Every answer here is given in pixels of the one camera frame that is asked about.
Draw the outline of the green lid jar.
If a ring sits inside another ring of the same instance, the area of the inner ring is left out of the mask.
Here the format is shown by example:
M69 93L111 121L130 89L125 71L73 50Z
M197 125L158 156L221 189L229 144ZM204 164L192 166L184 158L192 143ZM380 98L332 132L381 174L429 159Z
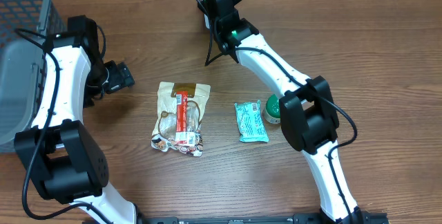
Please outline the green lid jar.
M280 124L280 107L279 99L276 95L271 95L263 111L265 120L270 124Z

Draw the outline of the brown snack bag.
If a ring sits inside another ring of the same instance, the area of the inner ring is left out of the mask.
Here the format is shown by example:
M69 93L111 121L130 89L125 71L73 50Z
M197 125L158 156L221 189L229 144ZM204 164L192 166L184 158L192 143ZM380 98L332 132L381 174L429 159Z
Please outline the brown snack bag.
M176 132L176 93L187 91L187 131L195 134L195 146L178 145ZM151 146L163 152L172 149L194 157L203 153L202 119L211 87L207 84L160 82L157 91L157 121L151 136Z

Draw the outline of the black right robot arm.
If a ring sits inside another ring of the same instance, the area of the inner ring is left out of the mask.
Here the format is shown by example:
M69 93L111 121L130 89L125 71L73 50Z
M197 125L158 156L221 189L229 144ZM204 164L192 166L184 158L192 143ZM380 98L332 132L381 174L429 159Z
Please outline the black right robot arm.
M259 30L240 17L236 5L242 0L196 1L220 54L252 71L277 97L282 133L307 160L318 188L322 222L362 223L338 155L338 116L355 123L334 103L328 82L321 76L310 78L279 56Z

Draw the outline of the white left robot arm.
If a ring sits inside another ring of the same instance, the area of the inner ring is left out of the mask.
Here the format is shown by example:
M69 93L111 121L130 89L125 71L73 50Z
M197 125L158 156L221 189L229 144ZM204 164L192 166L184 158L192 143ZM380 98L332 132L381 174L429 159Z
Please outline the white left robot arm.
M104 152L83 123L83 110L105 94L134 85L125 63L105 62L104 31L84 15L68 19L66 32L42 35L17 28L42 51L46 78L31 128L18 132L15 151L26 169L24 212L48 220L80 208L95 223L143 223L137 205L109 181Z

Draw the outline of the red white snack bar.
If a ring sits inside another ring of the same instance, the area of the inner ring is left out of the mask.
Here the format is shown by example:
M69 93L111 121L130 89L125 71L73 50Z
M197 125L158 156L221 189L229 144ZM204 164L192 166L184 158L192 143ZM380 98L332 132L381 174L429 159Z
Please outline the red white snack bar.
M175 142L178 145L194 147L195 134L192 131L187 131L187 91L178 91L176 93L176 132Z

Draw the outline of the teal snack packet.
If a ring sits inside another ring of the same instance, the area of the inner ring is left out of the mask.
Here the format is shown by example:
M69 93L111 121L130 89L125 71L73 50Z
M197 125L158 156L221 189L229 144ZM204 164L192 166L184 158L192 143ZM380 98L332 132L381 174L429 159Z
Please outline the teal snack packet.
M257 102L235 103L236 122L240 142L269 142L260 114L260 100Z

